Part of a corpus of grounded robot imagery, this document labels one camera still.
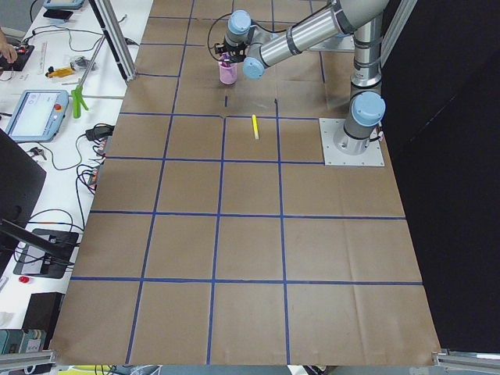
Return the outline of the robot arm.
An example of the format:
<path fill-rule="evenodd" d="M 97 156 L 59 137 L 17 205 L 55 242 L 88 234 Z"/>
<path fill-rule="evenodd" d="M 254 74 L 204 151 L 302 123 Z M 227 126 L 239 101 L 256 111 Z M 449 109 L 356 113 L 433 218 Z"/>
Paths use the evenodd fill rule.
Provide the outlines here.
<path fill-rule="evenodd" d="M 266 69 L 319 43 L 352 36 L 355 46 L 349 114 L 334 135 L 336 148 L 346 155 L 360 155 L 373 142 L 373 130 L 386 110 L 381 97 L 382 20 L 386 1 L 329 1 L 285 30 L 272 32 L 259 25 L 248 12 L 227 14 L 223 42 L 209 47 L 221 63 L 242 63 L 246 77 L 257 80 Z"/>

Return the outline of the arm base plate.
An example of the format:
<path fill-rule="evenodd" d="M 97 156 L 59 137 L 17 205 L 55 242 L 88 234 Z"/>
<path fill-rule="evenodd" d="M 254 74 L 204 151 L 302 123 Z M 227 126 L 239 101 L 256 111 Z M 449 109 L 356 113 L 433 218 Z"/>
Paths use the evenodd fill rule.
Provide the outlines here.
<path fill-rule="evenodd" d="M 363 140 L 349 137 L 345 119 L 319 118 L 323 161 L 326 166 L 384 167 L 384 157 L 377 130 Z"/>
<path fill-rule="evenodd" d="M 324 41 L 321 41 L 309 48 L 315 52 L 345 52 L 351 53 L 355 51 L 355 43 L 352 35 L 348 36 L 333 36 Z"/>

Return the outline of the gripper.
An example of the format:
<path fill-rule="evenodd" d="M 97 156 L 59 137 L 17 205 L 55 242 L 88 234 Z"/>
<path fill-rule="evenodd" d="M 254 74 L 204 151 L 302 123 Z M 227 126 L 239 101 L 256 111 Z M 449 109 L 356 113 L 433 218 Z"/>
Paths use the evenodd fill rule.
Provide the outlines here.
<path fill-rule="evenodd" d="M 242 42 L 236 45 L 230 45 L 228 42 L 216 43 L 215 53 L 217 54 L 216 60 L 220 62 L 223 54 L 227 54 L 230 57 L 231 63 L 242 63 L 246 57 L 246 49 L 248 44 Z"/>

